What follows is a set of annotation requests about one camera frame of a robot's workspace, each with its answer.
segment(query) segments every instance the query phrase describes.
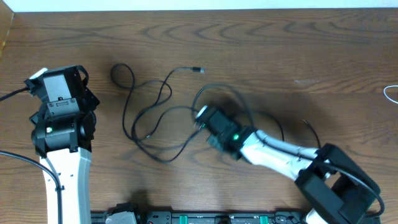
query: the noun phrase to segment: white backdrop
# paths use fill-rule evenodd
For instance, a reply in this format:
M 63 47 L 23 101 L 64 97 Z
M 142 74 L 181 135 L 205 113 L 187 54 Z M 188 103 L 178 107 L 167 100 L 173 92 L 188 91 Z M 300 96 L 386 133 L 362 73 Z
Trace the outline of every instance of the white backdrop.
M 398 0 L 3 0 L 14 12 L 398 7 Z

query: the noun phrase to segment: wooden table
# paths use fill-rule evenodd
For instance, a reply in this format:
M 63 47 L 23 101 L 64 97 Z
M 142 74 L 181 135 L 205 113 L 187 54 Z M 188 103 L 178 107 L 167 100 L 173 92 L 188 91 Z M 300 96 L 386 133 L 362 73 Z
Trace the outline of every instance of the wooden table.
M 22 88 L 42 67 L 81 64 L 89 71 L 88 86 L 101 100 L 92 142 L 92 210 L 127 201 L 175 210 L 308 210 L 291 180 L 209 148 L 206 133 L 169 165 L 150 160 L 125 137 L 121 115 L 127 91 L 111 83 L 113 64 L 130 65 L 138 83 L 164 79 L 179 66 L 206 67 L 204 75 L 173 75 L 172 99 L 140 121 L 141 136 L 166 108 L 190 105 L 202 86 L 228 83 L 252 108 L 280 119 L 287 141 L 316 146 L 306 119 L 322 143 L 344 149 L 382 189 L 383 223 L 395 223 L 398 105 L 382 90 L 398 84 L 397 15 L 398 9 L 18 13 L 0 64 L 0 94 Z M 126 70 L 118 74 L 130 84 Z M 134 92 L 127 127 L 154 102 L 159 87 Z M 225 91 L 209 91 L 197 108 L 228 99 L 233 100 Z M 38 158 L 28 118 L 39 106 L 28 93 L 0 103 L 1 150 Z M 279 136 L 272 121 L 256 117 L 256 123 Z M 149 142 L 178 144 L 192 131 L 190 113 L 176 111 Z M 170 157 L 175 151 L 156 153 Z M 2 223 L 46 221 L 44 179 L 37 168 L 2 157 L 0 177 Z

